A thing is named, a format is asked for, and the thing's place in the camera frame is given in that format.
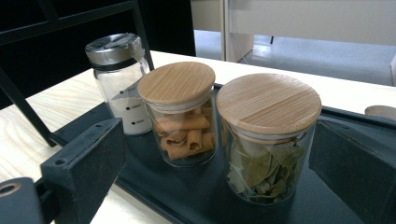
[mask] dried bay leaf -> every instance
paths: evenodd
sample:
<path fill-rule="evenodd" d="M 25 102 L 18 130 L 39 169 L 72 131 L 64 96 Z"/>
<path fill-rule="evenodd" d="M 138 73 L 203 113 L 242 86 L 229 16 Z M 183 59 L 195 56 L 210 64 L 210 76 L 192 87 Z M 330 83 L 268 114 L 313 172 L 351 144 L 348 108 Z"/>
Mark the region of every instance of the dried bay leaf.
<path fill-rule="evenodd" d="M 263 181 L 260 183 L 260 185 L 258 185 L 256 187 L 256 190 L 259 194 L 266 194 L 267 192 L 269 192 L 271 189 L 270 184 L 268 184 L 267 182 Z"/>
<path fill-rule="evenodd" d="M 271 167 L 271 154 L 261 154 L 259 157 L 249 157 L 242 159 L 243 176 L 247 185 L 251 188 L 259 185 L 267 176 Z"/>
<path fill-rule="evenodd" d="M 268 171 L 268 174 L 265 178 L 268 178 L 268 176 L 272 175 L 278 166 L 279 166 L 279 161 L 276 158 L 274 158 L 273 156 L 271 156 L 270 170 Z"/>
<path fill-rule="evenodd" d="M 248 155 L 244 154 L 241 151 L 240 146 L 238 146 L 237 143 L 233 142 L 231 147 L 230 157 L 231 157 L 230 158 L 231 163 L 234 166 L 240 167 L 242 169 L 242 160 L 243 158 L 248 158 Z"/>
<path fill-rule="evenodd" d="M 283 197 L 276 197 L 274 198 L 274 203 L 280 203 L 283 199 Z"/>
<path fill-rule="evenodd" d="M 272 195 L 261 195 L 261 194 L 259 194 L 259 195 L 256 195 L 256 198 L 273 199 L 275 197 L 272 196 Z"/>
<path fill-rule="evenodd" d="M 240 174 L 240 170 L 235 168 L 232 164 L 230 164 L 230 173 L 227 174 L 228 182 L 230 186 L 236 193 L 241 193 L 247 190 L 246 185 L 244 184 L 244 179 Z"/>
<path fill-rule="evenodd" d="M 285 169 L 285 173 L 283 174 L 283 180 L 285 180 L 285 182 L 288 182 L 289 177 L 290 177 L 290 170 Z"/>
<path fill-rule="evenodd" d="M 263 143 L 248 141 L 247 139 L 241 137 L 239 137 L 238 140 L 242 150 L 251 158 L 260 158 L 268 153 L 268 151 L 263 146 Z"/>
<path fill-rule="evenodd" d="M 277 164 L 276 168 L 274 169 L 274 171 L 268 176 L 268 178 L 266 178 L 267 183 L 270 184 L 270 186 L 272 187 L 275 183 L 275 179 L 276 179 L 276 175 L 277 175 L 277 171 L 279 170 L 279 163 Z"/>
<path fill-rule="evenodd" d="M 278 194 L 285 191 L 285 189 L 286 189 L 286 182 L 283 179 L 280 179 L 279 181 L 276 182 L 273 190 L 271 191 L 270 196 L 273 196 L 275 198 Z"/>
<path fill-rule="evenodd" d="M 286 167 L 292 167 L 297 160 L 304 155 L 304 149 L 292 142 L 268 146 L 266 149 L 280 164 Z"/>

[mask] glass storage jar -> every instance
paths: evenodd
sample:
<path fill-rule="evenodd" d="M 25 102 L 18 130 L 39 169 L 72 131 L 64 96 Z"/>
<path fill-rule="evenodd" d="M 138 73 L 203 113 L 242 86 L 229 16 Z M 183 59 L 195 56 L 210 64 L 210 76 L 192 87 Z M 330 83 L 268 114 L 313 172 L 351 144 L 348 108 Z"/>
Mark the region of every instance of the glass storage jar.
<path fill-rule="evenodd" d="M 136 89 L 140 78 L 149 72 L 140 37 L 105 36 L 88 44 L 85 52 L 106 105 L 114 118 L 122 118 L 125 134 L 150 131 L 149 116 Z"/>
<path fill-rule="evenodd" d="M 173 166 L 203 164 L 218 145 L 213 84 L 203 63 L 171 63 L 154 69 L 137 87 L 145 101 L 163 159 Z"/>
<path fill-rule="evenodd" d="M 295 191 L 321 101 L 303 82 L 277 74 L 236 78 L 219 91 L 226 180 L 245 201 L 271 205 Z"/>

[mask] metal shaker lid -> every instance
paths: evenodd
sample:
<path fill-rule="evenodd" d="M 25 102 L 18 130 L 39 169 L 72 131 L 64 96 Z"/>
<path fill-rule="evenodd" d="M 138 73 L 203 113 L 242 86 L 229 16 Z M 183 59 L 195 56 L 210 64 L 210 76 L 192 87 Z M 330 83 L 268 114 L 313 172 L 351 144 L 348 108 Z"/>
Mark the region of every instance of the metal shaker lid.
<path fill-rule="evenodd" d="M 140 37 L 129 33 L 93 40 L 85 47 L 85 53 L 92 68 L 106 71 L 127 67 L 143 57 Z"/>

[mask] floor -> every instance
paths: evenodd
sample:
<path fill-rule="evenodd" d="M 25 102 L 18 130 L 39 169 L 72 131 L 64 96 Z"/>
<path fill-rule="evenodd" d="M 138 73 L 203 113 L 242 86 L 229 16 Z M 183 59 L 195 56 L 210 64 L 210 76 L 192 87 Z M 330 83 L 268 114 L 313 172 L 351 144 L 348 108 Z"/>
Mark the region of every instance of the floor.
<path fill-rule="evenodd" d="M 195 31 L 198 57 L 221 60 L 220 32 Z M 393 86 L 390 62 L 396 46 L 255 35 L 240 63 Z"/>

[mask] black metal frame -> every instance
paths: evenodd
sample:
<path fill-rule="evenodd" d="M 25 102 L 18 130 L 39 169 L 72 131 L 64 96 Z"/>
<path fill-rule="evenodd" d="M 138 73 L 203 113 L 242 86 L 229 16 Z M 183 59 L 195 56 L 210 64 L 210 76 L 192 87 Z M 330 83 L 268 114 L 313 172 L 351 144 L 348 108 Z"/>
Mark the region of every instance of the black metal frame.
<path fill-rule="evenodd" d="M 121 119 L 107 119 L 44 161 L 35 183 L 0 183 L 2 223 L 90 223 L 126 163 L 124 142 Z"/>
<path fill-rule="evenodd" d="M 107 16 L 111 16 L 124 11 L 132 11 L 134 25 L 137 34 L 142 39 L 143 48 L 146 50 L 146 57 L 150 70 L 154 69 L 154 65 L 149 52 L 149 42 L 146 34 L 145 26 L 143 23 L 142 15 L 140 12 L 137 0 L 129 0 L 124 3 L 115 4 L 108 7 L 101 7 L 90 11 L 74 14 L 66 17 L 59 17 L 54 5 L 50 0 L 37 0 L 40 8 L 46 18 L 46 21 L 36 24 L 0 32 L 0 46 L 17 42 L 20 40 L 28 39 L 31 37 L 44 35 L 47 33 L 55 32 L 67 27 L 76 26 L 88 21 L 95 21 Z M 28 118 L 32 125 L 37 129 L 40 135 L 51 146 L 56 145 L 53 140 L 53 134 L 40 119 L 33 108 L 27 103 L 23 94 L 18 90 L 16 85 L 8 77 L 6 72 L 0 67 L 0 88 L 6 93 L 7 97 L 14 105 Z"/>

